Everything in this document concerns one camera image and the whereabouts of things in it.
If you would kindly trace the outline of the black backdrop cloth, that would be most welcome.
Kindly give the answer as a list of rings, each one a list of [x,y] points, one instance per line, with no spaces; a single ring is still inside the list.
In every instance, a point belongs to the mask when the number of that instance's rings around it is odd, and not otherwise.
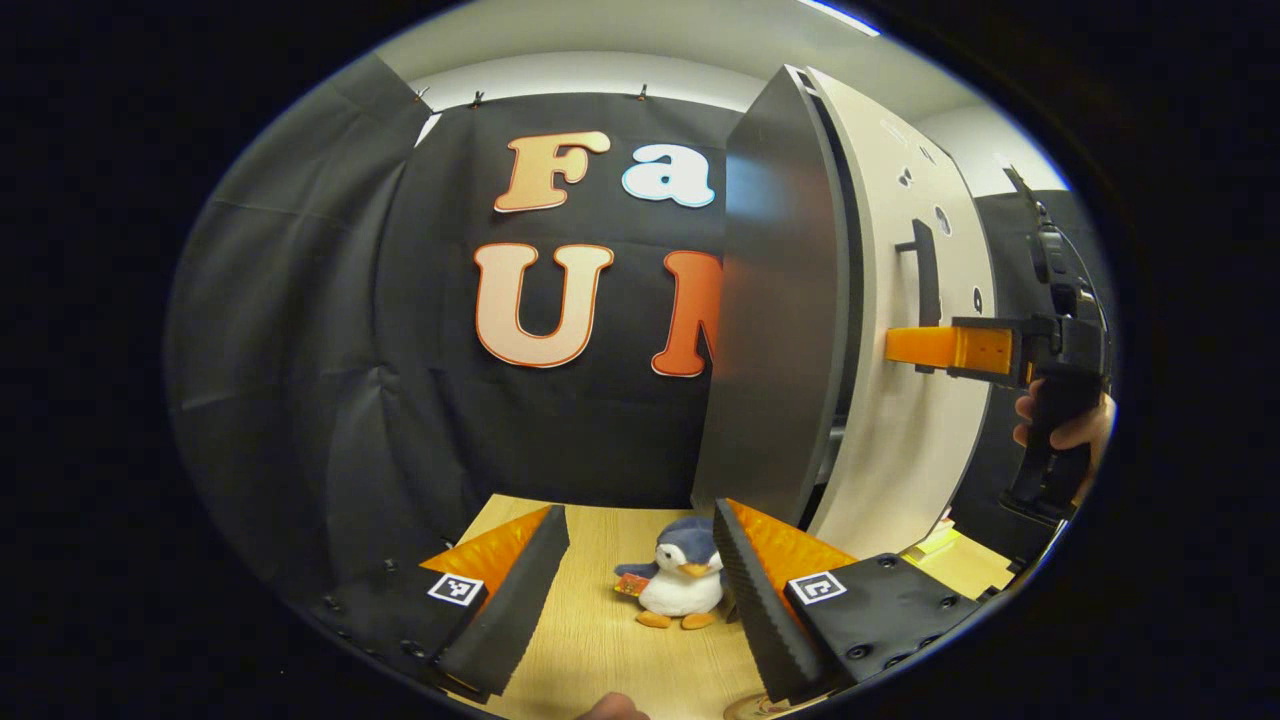
[[[308,606],[497,495],[708,514],[726,143],[767,82],[435,110],[370,54],[276,118],[200,211],[165,338],[178,445],[252,571]],[[983,318],[1051,313],[1028,205],[972,196]]]

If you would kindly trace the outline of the ceiling light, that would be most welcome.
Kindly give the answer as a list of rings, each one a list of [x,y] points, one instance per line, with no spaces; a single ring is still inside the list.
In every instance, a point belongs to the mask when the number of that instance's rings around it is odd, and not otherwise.
[[[881,32],[874,26],[867,23],[864,19],[855,17],[850,12],[846,12],[833,4],[822,3],[820,0],[796,0],[796,1],[868,37],[874,38],[881,36]]]

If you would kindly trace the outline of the white cabinet door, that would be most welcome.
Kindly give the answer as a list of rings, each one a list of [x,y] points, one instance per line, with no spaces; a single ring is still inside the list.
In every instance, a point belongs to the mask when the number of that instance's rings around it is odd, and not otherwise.
[[[905,119],[810,68],[849,164],[861,250],[861,323],[844,442],[812,532],[865,559],[924,539],[974,454],[989,398],[979,380],[884,359],[884,332],[919,327],[911,220],[934,236],[940,325],[992,316],[997,293],[977,204],[954,159]]]

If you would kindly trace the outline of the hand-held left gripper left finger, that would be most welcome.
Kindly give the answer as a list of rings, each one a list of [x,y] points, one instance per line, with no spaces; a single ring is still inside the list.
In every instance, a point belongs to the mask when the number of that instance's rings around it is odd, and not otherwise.
[[[408,685],[485,703],[524,659],[568,548],[564,506],[545,505],[420,562],[387,559],[307,615]]]

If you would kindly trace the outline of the penguin plush toy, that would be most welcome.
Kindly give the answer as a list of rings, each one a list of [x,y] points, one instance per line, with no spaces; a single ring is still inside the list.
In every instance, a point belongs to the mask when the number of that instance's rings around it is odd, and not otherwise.
[[[723,569],[713,520],[690,516],[659,532],[649,562],[618,564],[613,573],[620,580],[644,582],[634,592],[639,624],[666,629],[677,621],[685,630],[698,630],[716,621],[724,597]]]

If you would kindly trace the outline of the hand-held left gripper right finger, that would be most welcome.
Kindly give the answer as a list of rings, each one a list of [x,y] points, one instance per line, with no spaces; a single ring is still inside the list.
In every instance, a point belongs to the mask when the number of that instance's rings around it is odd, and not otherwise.
[[[716,501],[713,536],[774,702],[800,705],[890,673],[980,606],[896,553],[858,560],[733,498]]]

